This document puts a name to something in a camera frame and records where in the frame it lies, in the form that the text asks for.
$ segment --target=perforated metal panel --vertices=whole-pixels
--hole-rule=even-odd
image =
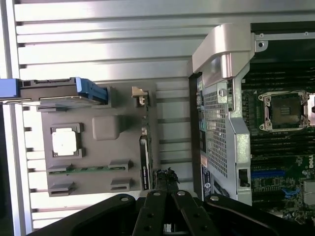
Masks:
[[[204,95],[207,122],[207,155],[209,164],[227,177],[225,106],[218,103],[218,92]]]

